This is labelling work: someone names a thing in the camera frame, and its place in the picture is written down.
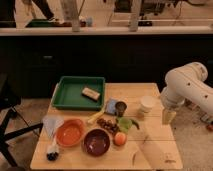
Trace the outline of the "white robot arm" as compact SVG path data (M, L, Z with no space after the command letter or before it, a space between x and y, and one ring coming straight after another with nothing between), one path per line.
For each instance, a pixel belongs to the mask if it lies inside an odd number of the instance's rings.
M200 62L192 62L170 70L165 76L166 86L160 94L164 107L162 124L168 125L185 100L198 105L213 116L213 88L204 81L208 77L207 68Z

